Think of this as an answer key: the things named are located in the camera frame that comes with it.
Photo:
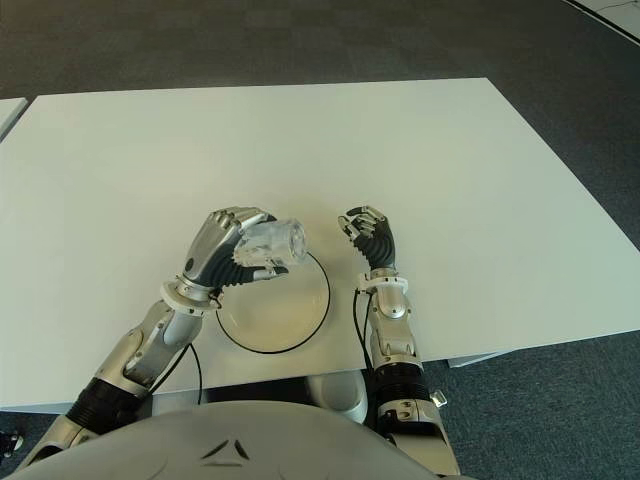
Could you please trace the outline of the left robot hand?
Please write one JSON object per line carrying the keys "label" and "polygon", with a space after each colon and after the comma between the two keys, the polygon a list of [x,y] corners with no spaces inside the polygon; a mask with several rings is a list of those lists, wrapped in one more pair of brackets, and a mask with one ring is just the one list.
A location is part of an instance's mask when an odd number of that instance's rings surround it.
{"label": "left robot hand", "polygon": [[245,267],[234,260],[235,247],[247,228],[274,221],[271,214],[256,207],[227,207],[211,212],[190,246],[182,276],[191,284],[219,293],[224,287],[288,274],[286,267]]}

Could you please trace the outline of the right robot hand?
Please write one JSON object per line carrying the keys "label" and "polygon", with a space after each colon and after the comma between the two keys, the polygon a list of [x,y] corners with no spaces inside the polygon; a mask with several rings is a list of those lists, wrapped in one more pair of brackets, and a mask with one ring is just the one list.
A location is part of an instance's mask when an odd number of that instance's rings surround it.
{"label": "right robot hand", "polygon": [[395,242],[388,218],[369,205],[338,217],[340,230],[366,259],[369,268],[395,268]]}

